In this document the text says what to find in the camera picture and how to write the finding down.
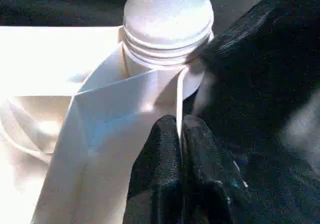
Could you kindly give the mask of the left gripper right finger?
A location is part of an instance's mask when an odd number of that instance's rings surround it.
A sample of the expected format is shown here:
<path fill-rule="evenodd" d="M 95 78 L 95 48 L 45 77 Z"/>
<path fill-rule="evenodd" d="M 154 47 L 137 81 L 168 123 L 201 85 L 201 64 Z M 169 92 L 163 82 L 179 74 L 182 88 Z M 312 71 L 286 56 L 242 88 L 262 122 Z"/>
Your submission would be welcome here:
<path fill-rule="evenodd" d="M 190 224 L 251 224 L 252 200 L 230 152 L 199 117 L 182 122 L 182 157 Z"/>

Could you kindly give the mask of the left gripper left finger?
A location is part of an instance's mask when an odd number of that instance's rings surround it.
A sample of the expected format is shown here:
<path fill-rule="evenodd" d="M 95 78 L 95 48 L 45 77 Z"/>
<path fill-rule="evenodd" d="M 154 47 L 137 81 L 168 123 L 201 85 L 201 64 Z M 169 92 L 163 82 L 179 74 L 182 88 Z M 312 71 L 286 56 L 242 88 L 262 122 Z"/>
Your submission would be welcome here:
<path fill-rule="evenodd" d="M 126 200 L 126 223 L 181 223 L 182 183 L 176 118 L 165 115 L 153 124 L 132 166 Z"/>

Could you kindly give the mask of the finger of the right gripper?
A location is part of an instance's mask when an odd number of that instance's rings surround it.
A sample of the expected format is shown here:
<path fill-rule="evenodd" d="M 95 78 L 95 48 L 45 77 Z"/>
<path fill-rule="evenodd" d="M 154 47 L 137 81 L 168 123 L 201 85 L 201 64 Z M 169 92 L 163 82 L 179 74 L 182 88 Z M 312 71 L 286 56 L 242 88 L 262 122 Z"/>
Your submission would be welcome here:
<path fill-rule="evenodd" d="M 201 52 L 199 87 L 315 89 L 320 85 L 320 0 L 261 0 Z"/>

